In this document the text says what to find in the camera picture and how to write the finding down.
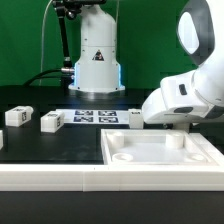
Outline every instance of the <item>green backdrop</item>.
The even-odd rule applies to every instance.
[[[157,88],[162,77],[193,65],[177,36],[178,16],[187,0],[121,0],[117,60],[128,88]],[[21,85],[40,72],[41,28],[48,0],[4,1],[0,8],[0,85]],[[102,8],[113,17],[116,0]],[[80,53],[80,20],[66,21],[73,61]],[[58,20],[50,8],[45,32],[44,70],[60,68],[63,57]],[[58,81],[43,81],[56,85]]]

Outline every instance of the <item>black cable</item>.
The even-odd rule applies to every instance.
[[[32,79],[29,79],[28,81],[26,81],[23,84],[23,86],[29,86],[34,80],[44,78],[42,76],[47,75],[47,74],[50,74],[50,73],[54,73],[54,72],[61,72],[61,69],[60,68],[56,68],[56,69],[50,69],[50,70],[41,72],[40,74],[35,75]]]
[[[60,79],[60,78],[68,78],[68,75],[58,75],[58,76],[45,76],[45,77],[37,77],[37,78],[33,78],[33,81],[38,80],[38,79]]]
[[[65,27],[65,19],[64,18],[58,18],[59,24],[60,24],[60,30],[61,30],[61,39],[62,39],[62,49],[64,54],[64,67],[72,67],[72,61],[69,54],[68,49],[68,40],[67,40],[67,33],[66,33],[66,27]]]

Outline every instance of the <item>table surface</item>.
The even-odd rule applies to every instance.
[[[89,101],[68,96],[58,87],[4,86],[0,87],[0,95],[0,129],[5,133],[6,143],[0,151],[0,163],[103,164],[102,126],[65,125],[55,134],[43,134],[40,117],[57,108],[141,108],[148,92],[128,90],[124,97]],[[19,128],[5,127],[5,111],[28,105],[34,108],[31,122]],[[220,151],[224,149],[222,130],[222,124],[203,124],[191,129],[206,136]],[[0,202],[0,223],[4,224],[224,223],[224,192],[0,192]]]

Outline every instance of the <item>warning label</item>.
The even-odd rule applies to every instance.
[[[104,61],[103,55],[100,50],[98,50],[93,57],[93,61]]]

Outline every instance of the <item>white plastic part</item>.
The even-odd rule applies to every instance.
[[[5,112],[5,125],[19,127],[31,120],[33,108],[30,106],[18,106]]]
[[[224,107],[224,2],[207,0],[215,35],[215,49],[211,56],[196,70],[194,87],[211,104]]]
[[[116,149],[124,147],[124,134],[123,132],[117,131],[112,134],[108,134],[108,140]]]
[[[75,64],[71,90],[110,93],[124,90],[116,60],[116,23],[99,5],[83,6],[81,13],[81,57]]]
[[[188,12],[185,12],[180,18],[178,34],[185,50],[193,54],[199,47],[199,40],[192,17]]]
[[[133,129],[143,129],[144,121],[142,111],[139,109],[129,109],[129,126]]]
[[[64,116],[61,111],[50,111],[41,117],[41,132],[55,133],[64,125]]]
[[[126,163],[131,162],[133,160],[133,156],[127,153],[116,153],[112,156],[112,161],[116,163]]]
[[[146,123],[196,122],[207,115],[211,109],[210,105],[192,86],[194,72],[162,79],[161,88],[152,92],[142,106],[143,119]],[[186,95],[181,93],[181,85],[184,86]],[[178,109],[182,108],[192,110],[186,113],[178,112]]]
[[[0,150],[2,149],[3,147],[3,131],[0,130]]]
[[[184,134],[181,132],[168,132],[166,134],[166,147],[171,149],[181,149],[184,146]]]
[[[120,130],[125,142],[117,147],[109,136],[116,129],[105,129],[101,134],[101,146],[105,164],[116,165],[186,165],[216,166],[189,134],[176,130]]]

